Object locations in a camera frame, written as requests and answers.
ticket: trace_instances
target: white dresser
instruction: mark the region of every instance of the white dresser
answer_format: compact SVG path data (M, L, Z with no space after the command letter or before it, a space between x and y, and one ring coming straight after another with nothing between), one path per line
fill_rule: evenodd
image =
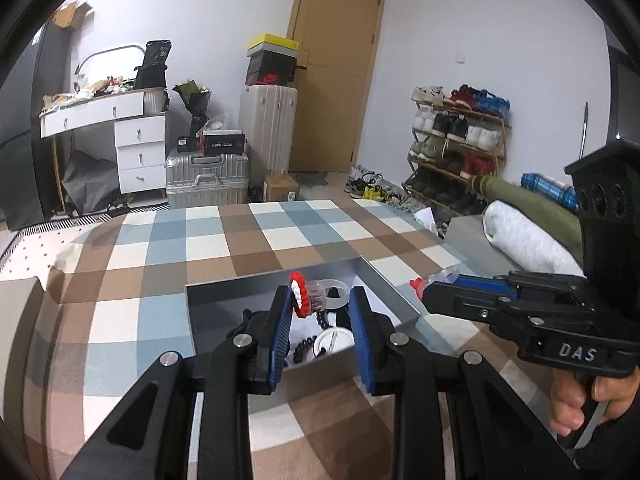
M51 137L90 124L113 122L120 191L133 193L166 187L164 144L166 113L158 89L98 97L40 116L40 135Z
M114 129L120 191L133 193L165 187L166 115L117 121Z

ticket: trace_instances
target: wooden door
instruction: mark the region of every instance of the wooden door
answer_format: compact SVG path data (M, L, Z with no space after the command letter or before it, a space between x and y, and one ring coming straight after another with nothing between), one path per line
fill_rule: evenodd
M289 169L349 171L360 135L383 0L299 0L298 110Z

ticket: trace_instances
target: white plastic lid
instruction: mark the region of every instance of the white plastic lid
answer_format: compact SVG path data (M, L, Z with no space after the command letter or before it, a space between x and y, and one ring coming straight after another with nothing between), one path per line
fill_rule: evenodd
M322 348L326 350L326 355L331 355L353 345L353 334L350 330L340 326L332 326L321 332L318 338L316 338L314 355L317 356Z

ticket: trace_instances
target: white suitcase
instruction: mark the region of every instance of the white suitcase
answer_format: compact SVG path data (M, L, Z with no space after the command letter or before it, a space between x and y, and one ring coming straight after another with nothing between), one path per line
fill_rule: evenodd
M289 171L298 91L286 86L245 86L238 128L248 145L249 185L262 186L267 174Z

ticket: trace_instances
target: refrigerator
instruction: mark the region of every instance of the refrigerator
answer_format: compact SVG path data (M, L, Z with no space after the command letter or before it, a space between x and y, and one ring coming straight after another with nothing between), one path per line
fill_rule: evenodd
M0 209L11 230L46 222L61 206L39 115L43 96L65 91L70 35L47 21L0 88Z

